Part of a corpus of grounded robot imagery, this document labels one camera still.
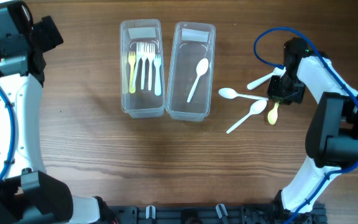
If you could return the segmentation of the yellow plastic spoon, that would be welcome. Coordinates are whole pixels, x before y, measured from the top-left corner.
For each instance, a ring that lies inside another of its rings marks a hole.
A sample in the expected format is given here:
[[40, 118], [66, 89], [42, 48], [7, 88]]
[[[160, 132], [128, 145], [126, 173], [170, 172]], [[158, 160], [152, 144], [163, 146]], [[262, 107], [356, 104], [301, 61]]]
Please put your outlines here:
[[280, 103], [276, 102], [274, 104], [274, 107], [268, 112], [267, 119], [271, 125], [274, 125], [277, 122], [279, 105], [280, 105]]

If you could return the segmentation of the yellow plastic fork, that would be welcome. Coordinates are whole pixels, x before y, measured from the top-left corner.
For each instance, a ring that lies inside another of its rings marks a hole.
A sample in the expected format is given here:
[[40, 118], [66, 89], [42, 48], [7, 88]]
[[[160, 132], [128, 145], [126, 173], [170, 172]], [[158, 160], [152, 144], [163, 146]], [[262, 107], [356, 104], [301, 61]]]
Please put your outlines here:
[[132, 86], [134, 79], [134, 69], [136, 63], [136, 54], [135, 51], [130, 51], [128, 56], [128, 64], [130, 66], [130, 75], [129, 75], [129, 93], [135, 93], [135, 88]]

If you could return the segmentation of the white plastic fork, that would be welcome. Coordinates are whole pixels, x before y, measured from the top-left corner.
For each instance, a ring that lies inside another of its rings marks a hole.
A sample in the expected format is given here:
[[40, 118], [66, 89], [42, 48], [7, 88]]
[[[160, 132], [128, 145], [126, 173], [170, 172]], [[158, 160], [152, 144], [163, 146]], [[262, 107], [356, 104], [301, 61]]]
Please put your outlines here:
[[143, 56], [142, 56], [142, 71], [141, 71], [141, 83], [140, 83], [140, 89], [143, 90], [145, 86], [145, 63], [149, 56], [149, 44], [146, 42], [143, 42]]
[[132, 87], [135, 88], [136, 86], [136, 80], [137, 80], [137, 74], [138, 74], [138, 69], [139, 69], [139, 63], [141, 58], [144, 55], [144, 43], [143, 42], [137, 42], [136, 43], [136, 61], [135, 61], [135, 70], [134, 70], [134, 78], [132, 81]]
[[149, 61], [149, 74], [148, 74], [148, 91], [152, 90], [152, 65], [155, 58], [155, 45], [153, 42], [149, 43], [148, 46], [148, 56], [147, 59]]

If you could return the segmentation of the light blue plastic fork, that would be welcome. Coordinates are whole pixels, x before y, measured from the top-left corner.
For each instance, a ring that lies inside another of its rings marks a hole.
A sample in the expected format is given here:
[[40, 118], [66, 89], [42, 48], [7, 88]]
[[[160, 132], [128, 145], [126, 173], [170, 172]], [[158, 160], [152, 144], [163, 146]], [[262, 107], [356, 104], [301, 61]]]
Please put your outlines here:
[[156, 96], [160, 96], [162, 94], [162, 87], [160, 81], [160, 67], [161, 67], [161, 55], [157, 54], [154, 59], [154, 67], [155, 67], [155, 89], [154, 93]]

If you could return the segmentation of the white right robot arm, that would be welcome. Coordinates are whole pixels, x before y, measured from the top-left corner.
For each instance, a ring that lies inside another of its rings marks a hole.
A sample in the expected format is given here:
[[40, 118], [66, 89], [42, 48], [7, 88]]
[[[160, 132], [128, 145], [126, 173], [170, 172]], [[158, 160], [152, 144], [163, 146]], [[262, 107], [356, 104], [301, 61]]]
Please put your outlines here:
[[300, 170], [278, 194], [286, 212], [307, 213], [323, 190], [358, 160], [358, 91], [333, 69], [324, 52], [309, 50], [305, 40], [294, 37], [285, 42], [284, 71], [274, 75], [267, 94], [281, 105], [301, 103], [309, 90], [318, 107], [308, 128], [307, 157]]

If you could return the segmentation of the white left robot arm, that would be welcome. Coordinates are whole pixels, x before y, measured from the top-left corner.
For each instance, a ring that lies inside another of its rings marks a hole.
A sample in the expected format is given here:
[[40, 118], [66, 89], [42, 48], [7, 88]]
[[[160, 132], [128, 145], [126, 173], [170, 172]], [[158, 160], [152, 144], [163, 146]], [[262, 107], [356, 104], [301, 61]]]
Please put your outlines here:
[[63, 43], [50, 16], [0, 1], [0, 223], [95, 223], [98, 200], [49, 176], [40, 150], [44, 53]]

